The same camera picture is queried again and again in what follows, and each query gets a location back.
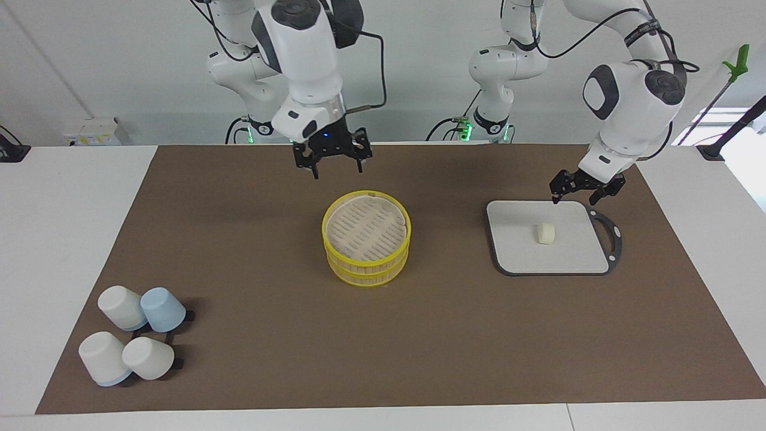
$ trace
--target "brown mat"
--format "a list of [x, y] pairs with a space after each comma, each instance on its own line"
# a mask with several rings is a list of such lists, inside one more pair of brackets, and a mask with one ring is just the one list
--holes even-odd
[[[37, 413], [765, 398], [766, 390], [635, 168], [599, 204], [625, 239], [604, 277], [510, 278], [483, 209], [549, 199], [584, 146], [378, 146], [320, 181], [287, 146], [162, 147]], [[386, 288], [330, 271], [320, 224], [346, 192], [397, 197], [410, 259]], [[586, 199], [587, 192], [577, 195]], [[162, 285], [197, 311], [184, 370], [99, 388], [78, 344], [108, 330], [114, 284]]]

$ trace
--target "power socket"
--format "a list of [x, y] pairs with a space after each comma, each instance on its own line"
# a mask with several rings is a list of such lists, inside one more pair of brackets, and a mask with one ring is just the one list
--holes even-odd
[[128, 141], [128, 134], [113, 117], [68, 123], [63, 136], [70, 146], [119, 146]]

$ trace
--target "blue cup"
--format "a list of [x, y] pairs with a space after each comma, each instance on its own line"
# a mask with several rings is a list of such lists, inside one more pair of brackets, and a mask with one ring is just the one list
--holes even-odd
[[186, 319], [186, 308], [166, 288], [153, 288], [141, 297], [141, 308], [155, 332], [170, 332]]

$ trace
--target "white cup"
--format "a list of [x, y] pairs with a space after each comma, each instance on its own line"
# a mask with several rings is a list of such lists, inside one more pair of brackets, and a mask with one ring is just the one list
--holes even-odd
[[169, 345], [152, 338], [138, 337], [123, 350], [122, 360], [144, 380], [159, 379], [170, 370], [175, 352]]
[[80, 343], [80, 359], [101, 387], [114, 386], [130, 375], [123, 362], [123, 344], [108, 332], [96, 332]]
[[98, 308], [123, 331], [135, 331], [146, 324], [141, 297], [123, 286], [112, 286], [98, 297]]

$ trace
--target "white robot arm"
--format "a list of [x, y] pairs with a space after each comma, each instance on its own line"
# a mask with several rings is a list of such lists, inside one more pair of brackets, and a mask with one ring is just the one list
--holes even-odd
[[212, 6], [221, 32], [237, 42], [235, 48], [257, 46], [247, 61], [219, 54], [208, 61], [213, 79], [240, 94], [251, 117], [254, 112], [263, 118], [263, 102], [274, 97], [259, 80], [275, 74], [287, 79], [289, 96], [270, 123], [256, 122], [257, 130], [273, 125], [293, 141], [296, 165], [310, 169], [315, 178], [316, 164], [339, 154], [355, 159], [361, 172], [372, 151], [365, 129], [348, 130], [337, 54], [354, 44], [362, 30], [359, 1], [213, 0]]
[[[597, 23], [608, 20], [606, 25], [623, 36], [633, 58], [625, 63], [602, 64], [588, 77], [583, 98], [604, 125], [588, 147], [579, 170], [575, 173], [562, 170], [550, 185], [554, 202], [559, 202], [571, 192], [593, 189], [591, 204], [595, 204], [602, 197], [617, 195], [625, 183], [622, 171], [631, 167], [647, 151], [648, 146], [678, 114], [686, 95], [686, 69], [666, 46], [659, 22], [637, 0], [563, 1], [567, 10], [580, 19]], [[543, 0], [511, 0], [506, 3], [503, 27], [512, 39], [506, 51], [515, 54], [510, 64], [515, 65], [516, 71], [533, 70], [541, 74], [545, 68], [540, 68], [542, 60], [539, 56], [551, 57], [543, 54], [537, 32], [544, 5]], [[510, 23], [514, 23], [514, 29], [506, 27]], [[510, 93], [510, 90], [505, 84], [496, 87], [496, 82], [507, 77], [514, 80], [530, 76], [518, 72], [500, 75], [498, 71], [502, 67], [498, 63], [502, 63], [502, 55], [497, 55], [492, 48], [488, 49], [489, 55], [481, 54], [482, 51], [474, 55], [471, 68], [497, 70], [493, 74], [472, 72], [483, 89], [482, 94], [487, 93], [483, 99], [480, 95], [474, 119], [480, 126], [495, 127], [488, 129], [493, 136], [494, 130], [500, 132], [505, 126], [507, 119], [503, 115], [507, 116], [512, 102], [512, 97], [503, 94]], [[477, 60], [482, 57], [493, 65], [482, 66]], [[494, 80], [487, 79], [488, 76], [494, 77]], [[505, 106], [499, 102], [504, 96], [504, 101], [508, 102]]]
[[[538, 20], [545, 2], [539, 3]], [[507, 1], [500, 22], [512, 43], [480, 49], [471, 57], [469, 72], [481, 87], [473, 120], [487, 132], [490, 142], [499, 142], [505, 134], [513, 105], [510, 81], [537, 77], [548, 68], [548, 59], [535, 50], [530, 11], [530, 0]]]
[[208, 73], [216, 84], [242, 98], [250, 125], [260, 135], [270, 136], [274, 132], [271, 102], [276, 100], [277, 92], [262, 80], [277, 72], [264, 62], [257, 49], [258, 40], [250, 30], [257, 12], [254, 0], [217, 0], [209, 5], [216, 26], [226, 36], [220, 38], [226, 51], [210, 54]]

